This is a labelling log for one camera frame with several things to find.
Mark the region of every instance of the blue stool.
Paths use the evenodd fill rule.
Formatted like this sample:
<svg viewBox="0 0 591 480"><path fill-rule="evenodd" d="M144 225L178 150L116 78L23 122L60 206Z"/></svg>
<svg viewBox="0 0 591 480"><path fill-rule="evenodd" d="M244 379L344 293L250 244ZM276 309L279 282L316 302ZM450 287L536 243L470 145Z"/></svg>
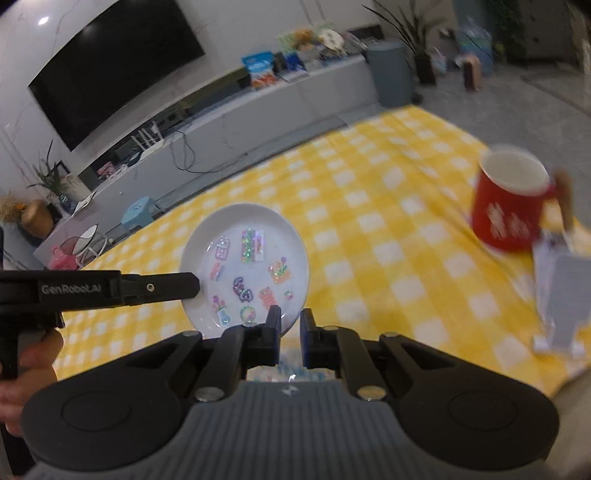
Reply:
<svg viewBox="0 0 591 480"><path fill-rule="evenodd" d="M144 197L133 203L123 215L121 225L130 232L132 228L140 226L141 228L148 226L154 221L150 208L157 208L162 211L158 205L150 197Z"/></svg>

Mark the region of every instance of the blue chip bag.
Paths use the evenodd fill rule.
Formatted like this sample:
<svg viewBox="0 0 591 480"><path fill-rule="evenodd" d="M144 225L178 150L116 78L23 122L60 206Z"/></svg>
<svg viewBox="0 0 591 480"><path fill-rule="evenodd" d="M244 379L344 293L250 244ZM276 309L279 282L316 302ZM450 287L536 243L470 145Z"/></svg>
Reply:
<svg viewBox="0 0 591 480"><path fill-rule="evenodd" d="M254 90L277 83L277 77L273 72L274 61L275 57L270 51L262 51L242 58L242 63L251 76L251 86Z"/></svg>

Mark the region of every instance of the sticker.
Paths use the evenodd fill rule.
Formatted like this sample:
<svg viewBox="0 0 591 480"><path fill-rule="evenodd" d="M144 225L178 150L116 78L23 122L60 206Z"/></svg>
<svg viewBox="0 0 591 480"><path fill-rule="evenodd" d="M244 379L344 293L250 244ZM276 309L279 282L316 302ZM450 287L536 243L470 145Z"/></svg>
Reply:
<svg viewBox="0 0 591 480"><path fill-rule="evenodd" d="M256 310L249 305L245 305L240 309L240 318L243 323L253 323L256 318Z"/></svg>
<svg viewBox="0 0 591 480"><path fill-rule="evenodd" d="M257 230L255 232L255 262L262 262L265 259L265 232Z"/></svg>
<svg viewBox="0 0 591 480"><path fill-rule="evenodd" d="M209 274L209 279L211 281L218 281L222 275L223 269L224 266L222 265L222 262L215 262L215 265Z"/></svg>
<svg viewBox="0 0 591 480"><path fill-rule="evenodd" d="M225 260L228 258L228 251L230 250L230 240L227 238L220 238L216 248L216 258L218 260Z"/></svg>
<svg viewBox="0 0 591 480"><path fill-rule="evenodd" d="M272 305L279 305L273 295L273 291L269 287L261 290L259 298L262 300L262 304L267 310L270 309Z"/></svg>
<svg viewBox="0 0 591 480"><path fill-rule="evenodd" d="M251 228L242 232L242 263L251 263L254 259L254 232Z"/></svg>
<svg viewBox="0 0 591 480"><path fill-rule="evenodd" d="M283 283L291 278L291 271L287 268L287 259L285 257L281 257L281 260L271 264L269 272L271 272L273 281L277 284Z"/></svg>
<svg viewBox="0 0 591 480"><path fill-rule="evenodd" d="M252 290L250 288L246 289L246 287L244 286L244 278L242 277L234 279L233 289L234 293L238 295L238 298L242 303L244 303L245 301L252 301L252 299L254 298L252 296Z"/></svg>
<svg viewBox="0 0 591 480"><path fill-rule="evenodd" d="M226 302L220 300L217 295L212 297L213 305L212 310L217 315L217 318L220 320L222 325L227 325L232 321L230 316L228 315L228 311L226 310Z"/></svg>

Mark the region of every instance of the human hand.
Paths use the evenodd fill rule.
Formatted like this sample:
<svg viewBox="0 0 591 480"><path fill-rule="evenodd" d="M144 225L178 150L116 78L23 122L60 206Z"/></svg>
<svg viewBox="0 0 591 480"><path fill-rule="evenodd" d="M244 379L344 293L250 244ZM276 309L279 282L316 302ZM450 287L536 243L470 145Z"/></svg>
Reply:
<svg viewBox="0 0 591 480"><path fill-rule="evenodd" d="M22 436L21 414L25 403L39 390L57 381L52 364L64 345L57 330L26 348L18 359L18 365L27 370L15 380L0 381L0 423L8 432Z"/></svg>

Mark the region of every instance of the tablecloth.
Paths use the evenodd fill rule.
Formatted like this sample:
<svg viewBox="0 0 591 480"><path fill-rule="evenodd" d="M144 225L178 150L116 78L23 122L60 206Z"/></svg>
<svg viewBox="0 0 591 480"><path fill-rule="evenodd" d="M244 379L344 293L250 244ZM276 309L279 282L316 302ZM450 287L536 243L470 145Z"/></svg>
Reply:
<svg viewBox="0 0 591 480"><path fill-rule="evenodd" d="M289 219L306 245L306 306L318 325L349 327L365 339L393 330L552 394L587 360L532 353L541 322L531 254L494 253L470 229L485 150L419 108L388 112L224 181L88 268L175 272L202 219L231 203L260 203ZM545 215L559 225L556 205ZM589 249L591 235L577 226L575 243ZM64 317L59 378L193 328L180 301ZM589 348L589 329L580 336ZM296 337L292 330L285 342Z"/></svg>

